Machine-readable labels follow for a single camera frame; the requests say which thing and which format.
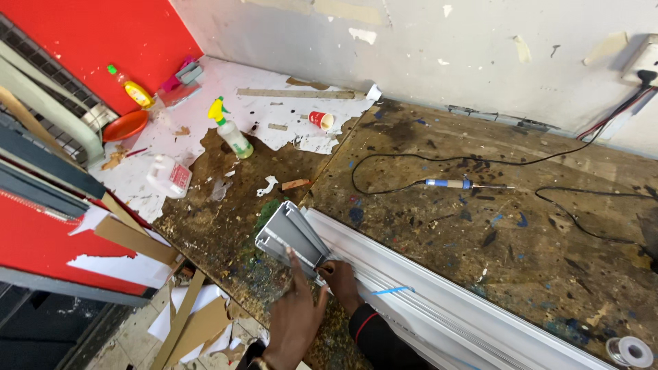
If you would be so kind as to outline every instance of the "wooden workbench surface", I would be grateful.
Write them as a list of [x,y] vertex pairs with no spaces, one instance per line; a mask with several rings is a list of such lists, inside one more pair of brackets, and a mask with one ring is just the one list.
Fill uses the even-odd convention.
[[[202,144],[207,151],[193,168],[200,189],[180,201],[168,200],[155,226],[266,326],[267,309],[285,290],[289,273],[256,249],[253,237],[268,208],[271,214],[278,205],[273,200],[288,196],[600,358],[606,358],[604,343],[612,336],[637,336],[656,349],[652,333],[658,332],[658,275],[650,269],[651,258],[638,246],[588,236],[563,211],[534,195],[540,186],[649,194],[658,188],[656,161],[598,145],[524,167],[376,158],[359,167],[355,180],[360,188],[378,191],[425,178],[461,180],[466,175],[516,189],[475,193],[415,186],[364,196],[352,186],[351,171],[373,153],[481,155],[521,162],[582,143],[393,101],[373,106],[358,124],[345,127],[353,129],[333,158],[288,147],[271,152],[256,143],[256,156],[236,167],[235,184],[223,202],[208,201],[212,189],[199,179],[228,172],[234,159],[219,150],[221,140],[206,137]],[[310,192],[275,190],[256,198],[255,190],[265,187],[263,178],[270,174],[280,182],[317,181]],[[652,199],[557,190],[544,195],[578,215],[596,234],[658,245],[658,206]],[[364,365],[335,300],[309,361],[313,368]]]

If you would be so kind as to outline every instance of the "solder wire spool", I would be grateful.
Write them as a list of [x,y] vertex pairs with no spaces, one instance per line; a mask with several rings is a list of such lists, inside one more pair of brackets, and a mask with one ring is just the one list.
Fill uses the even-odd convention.
[[634,336],[610,338],[605,343],[605,350],[619,365],[649,367],[653,363],[653,353],[649,346]]

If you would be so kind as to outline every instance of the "blue soldering iron handle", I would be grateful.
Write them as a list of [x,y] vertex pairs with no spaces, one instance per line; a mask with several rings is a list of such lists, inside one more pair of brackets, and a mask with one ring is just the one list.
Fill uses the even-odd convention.
[[473,181],[471,181],[471,180],[434,180],[434,179],[429,178],[429,179],[425,180],[425,185],[443,186],[444,188],[470,189],[473,186]]

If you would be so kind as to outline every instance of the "red paper cup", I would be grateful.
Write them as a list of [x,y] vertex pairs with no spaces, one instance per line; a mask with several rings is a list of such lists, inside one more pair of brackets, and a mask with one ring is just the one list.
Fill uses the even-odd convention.
[[315,126],[327,131],[334,125],[334,116],[329,113],[313,111],[309,114],[309,121]]

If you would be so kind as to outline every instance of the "floor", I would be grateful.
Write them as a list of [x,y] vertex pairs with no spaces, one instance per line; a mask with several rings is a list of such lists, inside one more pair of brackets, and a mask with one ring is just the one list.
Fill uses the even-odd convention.
[[[86,370],[147,370],[157,355],[162,342],[147,332],[155,318],[165,308],[168,290],[163,288],[151,300],[151,303],[135,312],[121,324],[117,333],[107,341],[99,353],[92,359]],[[258,338],[266,329],[253,317],[239,318],[234,321],[234,337],[247,344]],[[236,351],[244,351],[238,346]],[[205,355],[186,364],[177,364],[171,370],[229,370],[238,366],[241,352],[232,355],[229,365],[228,357],[222,352]],[[298,370],[308,369],[303,363]]]

